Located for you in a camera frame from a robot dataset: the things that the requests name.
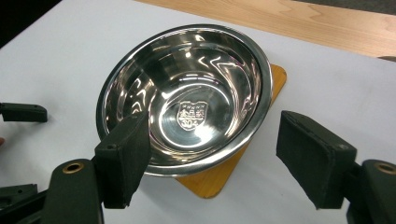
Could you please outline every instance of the bowl rim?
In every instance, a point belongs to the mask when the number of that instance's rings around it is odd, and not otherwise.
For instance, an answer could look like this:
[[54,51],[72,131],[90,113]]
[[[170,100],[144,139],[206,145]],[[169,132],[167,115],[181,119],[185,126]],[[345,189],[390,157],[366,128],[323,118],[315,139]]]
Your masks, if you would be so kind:
[[268,112],[269,106],[273,97],[273,77],[271,72],[270,63],[260,48],[260,46],[254,42],[250,37],[236,31],[233,28],[229,28],[223,25],[216,24],[191,24],[178,26],[166,31],[163,31],[157,35],[150,37],[144,42],[137,45],[131,51],[129,51],[113,68],[107,77],[101,91],[99,94],[98,102],[96,105],[96,129],[100,139],[107,136],[106,125],[104,123],[103,116],[105,114],[105,104],[106,98],[108,96],[108,89],[111,87],[114,80],[117,78],[120,70],[128,64],[129,61],[136,55],[136,53],[143,47],[161,39],[172,33],[180,33],[183,31],[192,30],[207,30],[212,32],[224,33],[236,38],[242,45],[245,45],[247,50],[250,51],[251,55],[255,57],[257,65],[261,72],[261,92],[259,101],[256,105],[255,111],[253,112],[250,120],[247,122],[245,127],[236,134],[236,136],[230,140],[228,144],[224,147],[216,150],[213,154],[204,157],[198,161],[192,161],[189,163],[179,164],[179,165],[153,165],[149,164],[146,169],[146,175],[156,175],[156,176],[171,176],[179,177],[184,175],[192,175],[195,173],[202,172],[208,168],[216,166],[234,155],[239,149],[241,149],[248,141],[252,138],[253,134],[257,132],[259,127],[264,120],[266,113]]

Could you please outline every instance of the screw hole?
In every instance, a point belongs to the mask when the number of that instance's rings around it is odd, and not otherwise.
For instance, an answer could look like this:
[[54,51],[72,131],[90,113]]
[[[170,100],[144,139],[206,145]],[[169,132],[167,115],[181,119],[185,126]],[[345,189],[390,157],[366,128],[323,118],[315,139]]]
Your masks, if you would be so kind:
[[67,175],[71,175],[74,174],[80,170],[82,170],[82,168],[84,168],[84,164],[81,162],[75,162],[75,163],[70,163],[67,164],[64,168],[63,171],[65,174]]
[[378,162],[375,164],[376,169],[379,171],[386,173],[388,175],[396,175],[396,168],[393,167],[392,165],[389,165],[384,162]]

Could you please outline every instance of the white table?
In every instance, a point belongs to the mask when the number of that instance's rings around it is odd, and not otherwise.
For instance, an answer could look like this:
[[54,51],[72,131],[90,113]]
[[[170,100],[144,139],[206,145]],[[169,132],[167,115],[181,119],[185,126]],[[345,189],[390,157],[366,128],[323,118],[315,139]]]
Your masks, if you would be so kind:
[[216,23],[255,40],[288,81],[227,185],[197,198],[176,180],[144,176],[131,206],[106,223],[347,223],[316,211],[276,157],[280,111],[315,119],[358,149],[357,162],[396,162],[396,63],[128,0],[62,1],[0,49],[0,102],[43,105],[47,123],[0,122],[0,186],[37,183],[93,156],[95,108],[106,77],[133,47],[161,31]]

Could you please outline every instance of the black plastic part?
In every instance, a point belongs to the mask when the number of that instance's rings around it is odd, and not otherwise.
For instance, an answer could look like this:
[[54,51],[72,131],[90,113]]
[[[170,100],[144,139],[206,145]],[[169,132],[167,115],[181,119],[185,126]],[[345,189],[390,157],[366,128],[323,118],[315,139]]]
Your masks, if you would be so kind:
[[105,208],[125,208],[149,165],[149,114],[124,118],[95,149]]
[[52,172],[41,223],[103,223],[96,175],[91,161],[69,161]]
[[373,224],[370,213],[368,211],[362,212],[355,208],[352,204],[346,212],[346,220],[348,224]]
[[0,210],[0,223],[14,224],[20,223],[20,221],[25,221],[24,223],[39,223],[37,220],[40,219],[40,212],[44,207],[46,195],[47,192],[42,191],[10,207]]
[[361,187],[373,222],[396,224],[396,165],[385,161],[364,161]]
[[0,209],[9,207],[37,194],[37,185],[19,185],[0,188]]
[[276,155],[316,208],[340,208],[344,172],[354,166],[356,148],[311,118],[282,111]]
[[4,121],[47,122],[47,109],[41,105],[0,104]]

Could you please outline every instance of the bowl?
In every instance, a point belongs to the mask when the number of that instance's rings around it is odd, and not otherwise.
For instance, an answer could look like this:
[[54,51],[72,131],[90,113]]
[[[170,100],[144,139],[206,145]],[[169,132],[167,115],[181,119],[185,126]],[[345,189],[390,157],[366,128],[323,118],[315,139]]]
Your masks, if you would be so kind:
[[182,176],[230,158],[260,127],[272,98],[261,48],[214,24],[177,27],[130,51],[108,76],[96,126],[104,138],[124,117],[149,112],[147,175]]

